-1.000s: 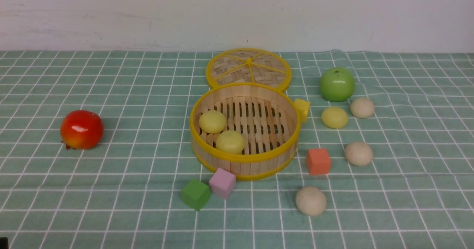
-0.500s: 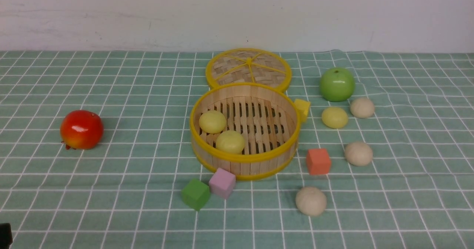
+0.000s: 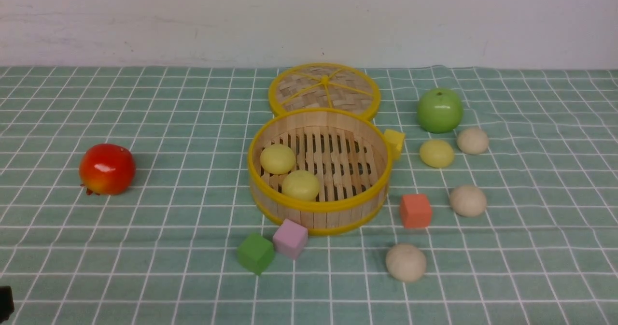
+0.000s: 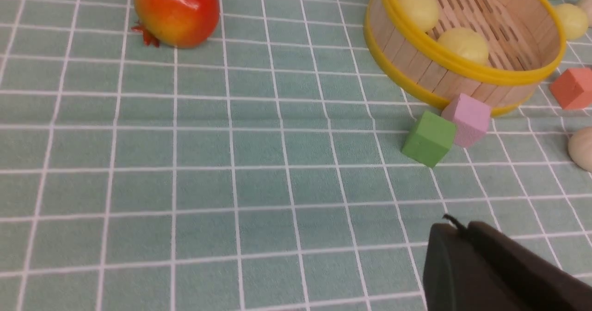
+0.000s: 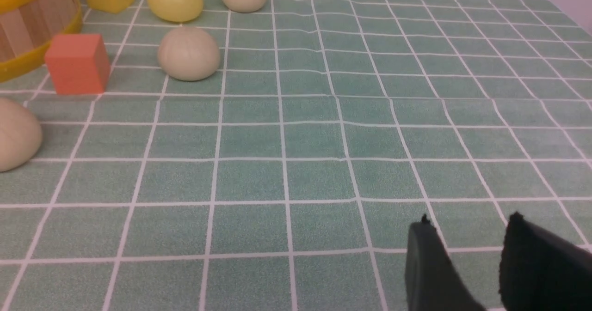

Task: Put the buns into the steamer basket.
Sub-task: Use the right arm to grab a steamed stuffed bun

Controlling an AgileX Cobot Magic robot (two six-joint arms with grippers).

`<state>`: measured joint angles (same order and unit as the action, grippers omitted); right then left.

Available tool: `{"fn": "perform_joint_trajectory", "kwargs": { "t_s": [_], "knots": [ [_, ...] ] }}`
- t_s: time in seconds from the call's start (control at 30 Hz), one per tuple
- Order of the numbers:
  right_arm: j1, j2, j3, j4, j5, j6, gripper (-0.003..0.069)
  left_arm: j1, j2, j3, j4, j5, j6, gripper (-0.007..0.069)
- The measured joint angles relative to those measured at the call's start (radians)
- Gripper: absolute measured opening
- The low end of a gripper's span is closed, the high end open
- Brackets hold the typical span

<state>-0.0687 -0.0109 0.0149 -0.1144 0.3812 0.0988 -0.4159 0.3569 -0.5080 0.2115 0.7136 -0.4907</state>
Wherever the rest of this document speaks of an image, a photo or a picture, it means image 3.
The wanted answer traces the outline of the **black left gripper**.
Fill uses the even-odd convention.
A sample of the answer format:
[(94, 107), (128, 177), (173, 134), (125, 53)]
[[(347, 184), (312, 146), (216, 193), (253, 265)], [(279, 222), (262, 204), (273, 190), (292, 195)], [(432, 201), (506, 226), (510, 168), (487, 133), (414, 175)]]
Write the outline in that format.
[(13, 289), (0, 287), (0, 322), (10, 319), (14, 311)]

